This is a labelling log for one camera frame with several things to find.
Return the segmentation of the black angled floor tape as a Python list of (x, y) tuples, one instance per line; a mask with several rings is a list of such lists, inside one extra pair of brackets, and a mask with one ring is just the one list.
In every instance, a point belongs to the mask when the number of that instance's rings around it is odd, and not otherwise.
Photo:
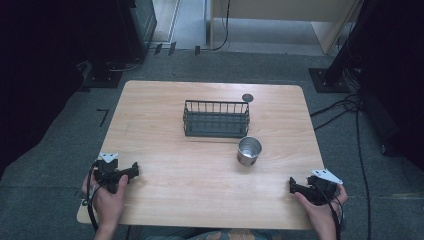
[(100, 124), (99, 124), (99, 127), (102, 127), (103, 125), (104, 125), (104, 123), (105, 123), (105, 121), (106, 121), (106, 119), (107, 119), (107, 117), (108, 117), (108, 114), (109, 114), (109, 109), (96, 109), (96, 111), (97, 112), (101, 112), (102, 114), (103, 114), (103, 116), (102, 116), (102, 119), (101, 119), (101, 122), (100, 122)]

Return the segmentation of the black stand with base plate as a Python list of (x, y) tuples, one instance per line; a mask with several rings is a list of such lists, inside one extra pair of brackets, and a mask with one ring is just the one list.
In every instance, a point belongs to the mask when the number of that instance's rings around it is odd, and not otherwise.
[(361, 60), (360, 47), (366, 42), (366, 31), (370, 29), (369, 19), (380, 0), (363, 0), (359, 17), (349, 36), (328, 68), (309, 68), (308, 72), (318, 93), (349, 93), (350, 88), (343, 79), (344, 69)]

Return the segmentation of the person's right hand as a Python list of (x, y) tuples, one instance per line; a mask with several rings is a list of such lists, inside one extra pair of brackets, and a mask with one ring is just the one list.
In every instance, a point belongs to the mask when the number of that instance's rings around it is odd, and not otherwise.
[(306, 210), (308, 218), (315, 231), (317, 229), (330, 227), (334, 227), (336, 229), (336, 223), (333, 217), (333, 213), (339, 214), (341, 210), (341, 205), (344, 204), (348, 199), (348, 195), (344, 186), (338, 184), (337, 187), (339, 190), (339, 195), (337, 196), (336, 200), (333, 200), (331, 202), (333, 210), (331, 210), (329, 205), (313, 205), (301, 193), (296, 192), (294, 194), (296, 200)]

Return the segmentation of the metal cup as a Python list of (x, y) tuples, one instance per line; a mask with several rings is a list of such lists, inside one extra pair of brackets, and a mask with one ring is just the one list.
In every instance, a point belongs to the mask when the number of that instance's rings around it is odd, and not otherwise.
[(252, 136), (243, 137), (238, 143), (237, 160), (243, 166), (252, 166), (262, 152), (262, 145)]

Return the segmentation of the black equipment cabinet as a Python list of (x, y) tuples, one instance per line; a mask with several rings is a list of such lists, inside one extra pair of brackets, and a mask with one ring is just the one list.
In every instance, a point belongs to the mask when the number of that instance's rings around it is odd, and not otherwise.
[(157, 26), (153, 0), (116, 0), (124, 27), (129, 60), (143, 60)]

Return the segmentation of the person's left hand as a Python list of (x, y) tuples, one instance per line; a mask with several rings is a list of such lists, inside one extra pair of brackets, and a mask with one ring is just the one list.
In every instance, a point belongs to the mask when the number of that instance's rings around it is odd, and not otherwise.
[(119, 225), (124, 210), (125, 190), (128, 176), (123, 175), (115, 194), (100, 188), (94, 196), (94, 209), (98, 215), (99, 225)]

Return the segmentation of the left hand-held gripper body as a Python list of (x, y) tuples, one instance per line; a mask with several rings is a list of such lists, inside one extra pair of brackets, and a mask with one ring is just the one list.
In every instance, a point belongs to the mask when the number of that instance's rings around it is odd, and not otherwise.
[(94, 178), (99, 186), (105, 187), (110, 193), (115, 194), (122, 173), (118, 170), (118, 153), (99, 153), (96, 160), (97, 169), (94, 171)]

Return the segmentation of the light wooden cabinet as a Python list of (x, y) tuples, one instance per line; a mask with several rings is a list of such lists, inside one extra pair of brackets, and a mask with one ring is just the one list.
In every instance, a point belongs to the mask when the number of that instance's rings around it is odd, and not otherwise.
[(209, 46), (215, 47), (216, 18), (306, 21), (312, 24), (322, 52), (328, 54), (362, 0), (207, 0)]

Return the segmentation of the dark stand base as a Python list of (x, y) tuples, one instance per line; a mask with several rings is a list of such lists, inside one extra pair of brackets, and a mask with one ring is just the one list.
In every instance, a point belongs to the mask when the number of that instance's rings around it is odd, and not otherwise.
[(90, 61), (85, 61), (83, 62), (82, 76), (84, 77), (82, 88), (117, 88), (122, 72), (99, 69)]

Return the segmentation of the person's patterned clothing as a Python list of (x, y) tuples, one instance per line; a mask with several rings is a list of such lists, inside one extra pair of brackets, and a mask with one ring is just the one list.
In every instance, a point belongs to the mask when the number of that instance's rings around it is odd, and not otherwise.
[(279, 230), (144, 227), (140, 240), (283, 240)]

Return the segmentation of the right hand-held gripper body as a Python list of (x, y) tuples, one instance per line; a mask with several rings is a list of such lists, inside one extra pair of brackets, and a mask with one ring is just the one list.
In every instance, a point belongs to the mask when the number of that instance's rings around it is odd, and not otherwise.
[(343, 181), (328, 169), (312, 170), (311, 173), (307, 178), (307, 199), (314, 205), (327, 204), (334, 198), (337, 185), (343, 184)]

